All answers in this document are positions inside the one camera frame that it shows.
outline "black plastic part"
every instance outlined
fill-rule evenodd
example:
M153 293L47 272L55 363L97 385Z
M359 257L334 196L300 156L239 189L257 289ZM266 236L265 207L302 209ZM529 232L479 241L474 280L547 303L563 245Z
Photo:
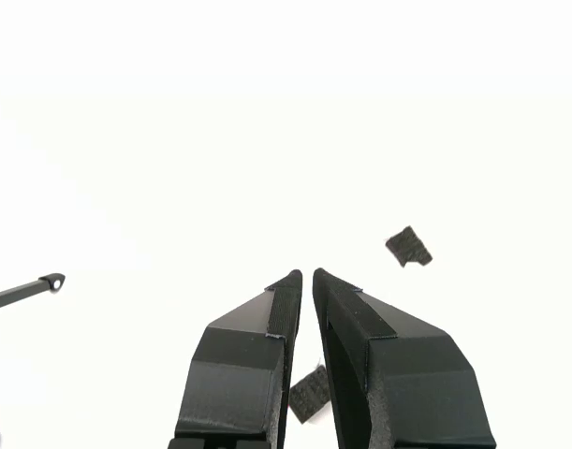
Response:
M330 384L323 365L289 390L289 408L301 423L315 416L330 401Z
M432 255L429 254L421 239L417 237L417 234L410 226L405 227L401 233L391 237L386 242L386 246L403 267L407 262L419 262L425 266L433 260Z
M210 323L192 358L170 449L282 449L302 274Z
M65 276L63 274L54 273L48 276L43 276L35 282L30 282L26 285L21 285L4 292L0 292L0 308L39 293L48 291L56 293L61 289L61 287L63 287L64 283Z
M340 449L495 448L475 373L446 332L323 269L313 296ZM372 312L349 312L359 301Z

